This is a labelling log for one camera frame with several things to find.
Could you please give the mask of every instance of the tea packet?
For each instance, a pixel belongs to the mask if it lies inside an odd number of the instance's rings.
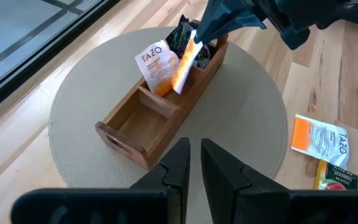
[[[346,170],[349,160],[347,131],[338,126],[296,115],[291,149]]]
[[[165,40],[148,46],[135,60],[151,92],[163,96],[172,89],[172,76],[178,69],[179,58]]]
[[[358,190],[358,175],[320,160],[314,188],[318,190]]]
[[[186,47],[189,43],[191,31],[195,30],[197,27],[197,23],[190,22],[182,15],[178,26],[165,39],[169,48],[175,52],[179,58],[182,58],[185,53]],[[209,48],[210,46],[208,44],[204,44],[202,46],[193,61],[193,65],[202,69],[206,68],[212,58]]]
[[[203,46],[202,42],[198,44],[194,42],[195,36],[196,36],[196,30],[192,30],[190,34],[189,43],[186,47],[182,59],[180,60],[178,70],[176,71],[176,73],[172,78],[173,91],[175,91],[178,94],[182,92],[190,68],[193,65],[194,58],[196,57],[197,53],[200,51],[200,49]]]

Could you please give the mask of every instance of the green tea packet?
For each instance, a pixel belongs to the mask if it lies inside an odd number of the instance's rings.
[[[358,175],[320,160],[314,188],[318,190],[358,190]]]
[[[187,44],[190,40],[191,31],[195,30],[198,24],[190,22],[185,16],[181,16],[178,26],[168,35],[165,39],[171,51],[178,55],[178,58],[182,58],[185,53]],[[209,45],[204,44],[201,50],[196,55],[193,65],[199,68],[206,68],[207,64],[211,60],[212,55],[209,50]]]

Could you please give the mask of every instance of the hardwood floor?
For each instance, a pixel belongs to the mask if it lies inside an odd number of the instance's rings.
[[[175,26],[184,14],[201,19],[207,0],[122,0],[0,105],[0,223],[9,223],[15,199],[32,189],[65,187],[50,154],[48,117],[68,72],[88,52],[115,36]],[[291,51],[277,31],[243,28],[229,39],[255,57],[283,96],[288,134],[303,114],[347,129],[348,169],[358,174],[358,25],[337,21],[312,27],[307,43]],[[291,189],[313,187],[318,161],[287,151],[275,180]]]

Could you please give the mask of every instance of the beige round mat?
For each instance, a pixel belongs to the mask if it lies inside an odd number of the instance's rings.
[[[53,158],[69,187],[129,187],[146,171],[108,148],[94,124],[139,80],[134,60],[171,27],[121,35],[85,56],[68,74],[52,106]],[[287,141],[282,98],[268,73],[230,43],[209,87],[173,138],[191,143],[187,223],[212,223],[201,175],[201,138],[210,138],[268,177],[280,166]]]

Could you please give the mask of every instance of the wooden tea caddy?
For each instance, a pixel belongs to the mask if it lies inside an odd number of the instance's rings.
[[[180,95],[152,93],[142,77],[105,117],[95,124],[101,139],[144,169],[151,169],[184,122],[222,64],[227,34],[211,47],[213,55],[205,69],[192,66]]]

